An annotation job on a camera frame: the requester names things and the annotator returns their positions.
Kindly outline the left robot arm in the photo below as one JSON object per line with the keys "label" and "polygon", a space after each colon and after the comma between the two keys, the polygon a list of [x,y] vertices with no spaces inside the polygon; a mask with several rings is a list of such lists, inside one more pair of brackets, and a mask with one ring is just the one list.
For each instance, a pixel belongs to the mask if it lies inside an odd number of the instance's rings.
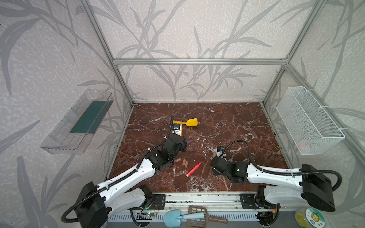
{"label": "left robot arm", "polygon": [[169,167],[179,152],[186,151],[187,145],[184,137],[172,134],[124,173],[97,185],[89,182],[75,204],[62,214],[61,221],[77,222],[83,228],[103,228],[111,216],[141,207],[152,193],[147,188],[132,188]]}

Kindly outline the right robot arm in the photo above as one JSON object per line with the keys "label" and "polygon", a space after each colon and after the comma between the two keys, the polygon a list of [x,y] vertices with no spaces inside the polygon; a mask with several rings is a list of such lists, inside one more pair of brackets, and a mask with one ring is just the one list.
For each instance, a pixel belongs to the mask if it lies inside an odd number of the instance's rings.
{"label": "right robot arm", "polygon": [[259,184],[255,196],[259,207],[308,204],[320,211],[336,210],[333,192],[342,183],[338,172],[319,171],[308,164],[300,169],[279,169],[245,161],[231,163],[219,156],[212,159],[210,166],[214,175],[222,175],[231,183]]}

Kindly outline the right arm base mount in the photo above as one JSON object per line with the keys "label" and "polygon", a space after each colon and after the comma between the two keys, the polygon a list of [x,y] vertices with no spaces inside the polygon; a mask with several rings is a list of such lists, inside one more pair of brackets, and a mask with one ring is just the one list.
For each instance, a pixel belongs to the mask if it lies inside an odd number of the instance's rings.
{"label": "right arm base mount", "polygon": [[260,185],[255,193],[242,193],[240,194],[240,202],[243,209],[269,209],[276,208],[276,204],[269,203],[264,196],[264,191],[267,189],[267,185]]}

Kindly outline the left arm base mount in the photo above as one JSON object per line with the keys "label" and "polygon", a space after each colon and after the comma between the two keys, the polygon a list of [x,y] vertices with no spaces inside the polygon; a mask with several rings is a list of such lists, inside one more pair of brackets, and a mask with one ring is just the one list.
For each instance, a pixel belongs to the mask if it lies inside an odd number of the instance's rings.
{"label": "left arm base mount", "polygon": [[133,209],[144,209],[144,210],[159,210],[164,209],[166,195],[165,194],[153,194],[146,185],[141,185],[138,188],[144,193],[145,200],[139,207]]}

